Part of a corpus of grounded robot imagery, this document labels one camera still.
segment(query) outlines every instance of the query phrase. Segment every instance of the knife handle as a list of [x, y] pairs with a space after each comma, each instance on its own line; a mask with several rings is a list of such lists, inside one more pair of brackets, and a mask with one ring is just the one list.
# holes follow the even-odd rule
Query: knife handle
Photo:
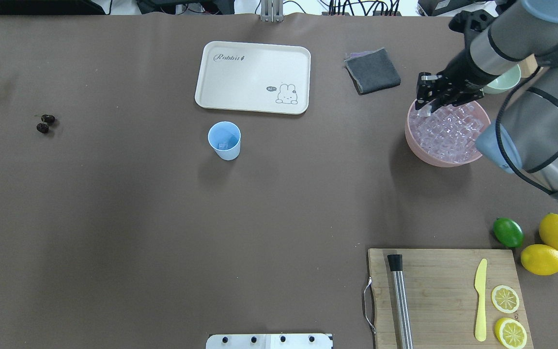
[[485, 332], [485, 296], [479, 294], [477, 318], [475, 320], [475, 339], [483, 342], [485, 340]]

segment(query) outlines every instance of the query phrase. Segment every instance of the bunny drawing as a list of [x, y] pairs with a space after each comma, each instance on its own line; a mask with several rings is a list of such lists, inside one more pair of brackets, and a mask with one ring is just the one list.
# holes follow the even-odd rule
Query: bunny drawing
[[292, 84], [282, 84], [279, 87], [279, 95], [277, 95], [277, 103], [298, 104], [296, 95], [296, 86]]

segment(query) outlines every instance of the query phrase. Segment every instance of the wooden cutting board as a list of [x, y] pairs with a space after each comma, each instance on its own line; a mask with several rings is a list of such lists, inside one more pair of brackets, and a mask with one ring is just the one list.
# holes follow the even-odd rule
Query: wooden cutting board
[[[510, 250], [370, 248], [376, 349], [400, 348], [387, 254], [403, 255], [410, 327], [416, 349], [502, 349], [503, 345], [494, 335], [494, 323], [501, 317], [515, 318], [522, 323], [528, 334], [525, 348], [533, 349], [516, 263]], [[488, 260], [485, 281], [487, 337], [485, 342], [478, 342], [474, 336], [478, 306], [474, 284], [482, 258]], [[498, 285], [508, 285], [518, 293], [520, 308], [514, 314], [504, 314], [494, 308], [490, 292]]]

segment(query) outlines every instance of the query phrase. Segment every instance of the blue cup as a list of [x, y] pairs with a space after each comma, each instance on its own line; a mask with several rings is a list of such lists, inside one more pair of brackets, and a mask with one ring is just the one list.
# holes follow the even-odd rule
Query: blue cup
[[217, 122], [208, 131], [208, 143], [224, 160], [233, 160], [240, 153], [241, 133], [235, 124], [229, 121]]

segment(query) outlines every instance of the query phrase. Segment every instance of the green bowl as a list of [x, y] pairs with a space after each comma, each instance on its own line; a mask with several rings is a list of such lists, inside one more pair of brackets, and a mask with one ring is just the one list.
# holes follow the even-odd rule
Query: green bowl
[[484, 86], [483, 93], [496, 95], [497, 93], [502, 93], [512, 89], [518, 84], [518, 82], [520, 82], [520, 74], [520, 67], [515, 65], [512, 69], [509, 69], [503, 73], [503, 75]]

